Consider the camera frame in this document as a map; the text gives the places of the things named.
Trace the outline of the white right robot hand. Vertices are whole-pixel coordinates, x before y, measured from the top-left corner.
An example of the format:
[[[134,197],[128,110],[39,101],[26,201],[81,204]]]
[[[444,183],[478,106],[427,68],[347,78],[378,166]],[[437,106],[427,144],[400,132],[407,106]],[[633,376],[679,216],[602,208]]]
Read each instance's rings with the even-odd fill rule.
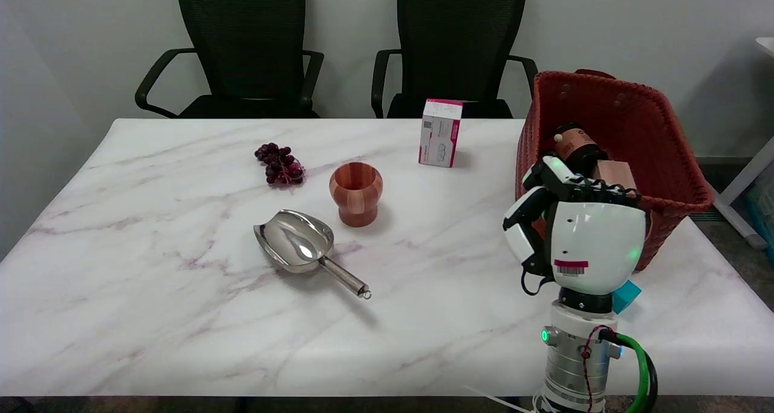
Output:
[[[502,229],[524,273],[593,296],[628,281],[646,241],[635,188],[573,173],[552,155],[534,163],[522,185]]]

